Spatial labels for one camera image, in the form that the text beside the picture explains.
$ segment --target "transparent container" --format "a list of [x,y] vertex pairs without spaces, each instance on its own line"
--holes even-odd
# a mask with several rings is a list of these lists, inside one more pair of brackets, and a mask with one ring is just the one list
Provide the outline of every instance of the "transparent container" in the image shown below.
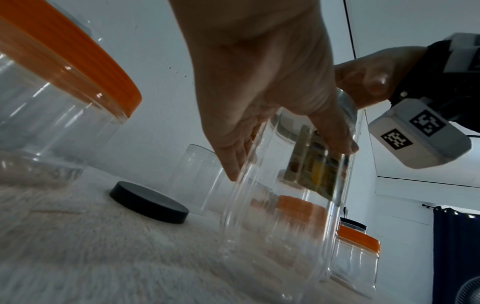
[[340,218],[340,225],[348,227],[350,229],[356,230],[358,232],[361,232],[363,234],[367,233],[367,226],[363,225],[362,223],[356,222],[354,220],[348,219],[341,217]]
[[[340,90],[338,101],[353,134],[357,109]],[[222,260],[239,288],[298,303],[328,272],[348,158],[285,109],[261,127],[220,224]]]
[[1,7],[0,183],[63,186],[142,97],[97,43],[47,2],[1,0]]
[[331,261],[331,278],[369,298],[376,293],[380,242],[360,231],[340,226]]
[[189,145],[163,192],[190,212],[203,215],[209,209],[212,195],[217,192],[217,181],[222,172],[215,153],[201,146]]

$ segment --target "fan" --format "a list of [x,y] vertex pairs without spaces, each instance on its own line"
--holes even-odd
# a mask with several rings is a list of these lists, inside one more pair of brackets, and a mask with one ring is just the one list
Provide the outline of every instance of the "fan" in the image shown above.
[[455,304],[480,304],[480,276],[463,284],[456,295]]

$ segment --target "hand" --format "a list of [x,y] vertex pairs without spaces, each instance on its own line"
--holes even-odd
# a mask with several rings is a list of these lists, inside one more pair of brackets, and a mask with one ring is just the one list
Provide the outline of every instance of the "hand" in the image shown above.
[[260,124],[307,115],[330,148],[358,150],[337,105],[318,0],[170,0],[188,45],[203,131],[236,180]]
[[385,49],[337,65],[336,85],[359,109],[387,100],[426,51],[424,47]]

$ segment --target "dark blue curtain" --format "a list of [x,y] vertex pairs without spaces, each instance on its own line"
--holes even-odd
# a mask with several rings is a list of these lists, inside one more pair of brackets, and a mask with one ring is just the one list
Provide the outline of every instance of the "dark blue curtain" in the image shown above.
[[439,207],[433,213],[432,304],[455,304],[462,286],[480,276],[480,215]]

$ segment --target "ceiling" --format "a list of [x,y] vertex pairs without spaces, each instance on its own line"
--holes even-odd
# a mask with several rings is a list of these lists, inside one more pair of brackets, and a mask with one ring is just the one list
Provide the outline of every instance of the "ceiling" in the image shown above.
[[[398,46],[428,46],[456,32],[480,33],[478,0],[347,0],[348,17],[356,57]],[[366,110],[373,121],[390,108],[388,101]],[[456,125],[466,134],[478,135]],[[472,138],[472,150],[458,160],[428,169],[405,167],[371,137],[377,175],[381,177],[480,187],[480,139]]]

